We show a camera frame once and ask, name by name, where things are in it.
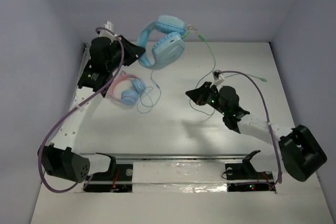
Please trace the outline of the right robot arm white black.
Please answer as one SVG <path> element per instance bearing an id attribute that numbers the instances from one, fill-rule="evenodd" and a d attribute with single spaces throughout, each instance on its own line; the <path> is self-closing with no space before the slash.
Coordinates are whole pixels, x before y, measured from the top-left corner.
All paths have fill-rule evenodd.
<path id="1" fill-rule="evenodd" d="M 211 82 L 205 82 L 185 94 L 196 105 L 209 105 L 222 114 L 228 129 L 273 145 L 286 172 L 299 182 L 305 182 L 327 161 L 326 154 L 306 126 L 289 128 L 271 124 L 268 119 L 258 119 L 239 105 L 239 96 L 231 86 L 218 89 Z"/>

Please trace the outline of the light blue headphones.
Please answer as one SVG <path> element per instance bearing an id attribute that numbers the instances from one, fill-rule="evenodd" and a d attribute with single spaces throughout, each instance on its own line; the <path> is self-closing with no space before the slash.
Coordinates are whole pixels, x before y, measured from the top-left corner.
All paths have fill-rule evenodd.
<path id="1" fill-rule="evenodd" d="M 150 70 L 161 70 L 176 62 L 185 50 L 185 42 L 182 36 L 186 33 L 187 25 L 177 17 L 161 15 L 149 23 L 139 34 L 137 46 L 145 48 L 154 30 L 165 36 L 157 41 L 151 51 L 154 63 L 150 63 L 147 53 L 139 57 L 139 63 Z"/>

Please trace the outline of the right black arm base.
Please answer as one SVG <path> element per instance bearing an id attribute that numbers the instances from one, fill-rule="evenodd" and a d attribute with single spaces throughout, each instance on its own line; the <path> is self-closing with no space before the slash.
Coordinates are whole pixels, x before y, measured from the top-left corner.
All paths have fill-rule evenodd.
<path id="1" fill-rule="evenodd" d="M 260 153 L 255 150 L 245 156 L 239 163 L 226 163 L 222 178 L 227 181 L 228 192 L 276 191 L 272 172 L 258 172 L 251 159 Z"/>

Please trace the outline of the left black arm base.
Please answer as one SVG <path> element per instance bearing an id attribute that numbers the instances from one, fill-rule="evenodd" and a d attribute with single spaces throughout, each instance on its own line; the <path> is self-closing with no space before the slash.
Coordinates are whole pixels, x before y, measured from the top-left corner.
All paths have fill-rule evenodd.
<path id="1" fill-rule="evenodd" d="M 109 167 L 105 172 L 94 172 L 87 177 L 83 186 L 86 193 L 131 193 L 133 164 L 118 164 L 114 156 L 97 153 L 109 159 Z"/>

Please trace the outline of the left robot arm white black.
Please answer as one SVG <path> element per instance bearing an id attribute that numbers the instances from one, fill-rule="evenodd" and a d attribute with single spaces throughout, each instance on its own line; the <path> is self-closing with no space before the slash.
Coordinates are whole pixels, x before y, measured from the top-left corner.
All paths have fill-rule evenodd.
<path id="1" fill-rule="evenodd" d="M 105 179 L 116 175 L 113 158 L 106 154 L 81 154 L 85 127 L 122 66 L 129 66 L 145 53 L 123 36 L 115 40 L 99 36 L 91 41 L 89 60 L 79 78 L 76 95 L 69 112 L 50 130 L 38 151 L 38 169 L 43 184 L 51 189 L 45 175 L 83 183 L 99 172 Z"/>

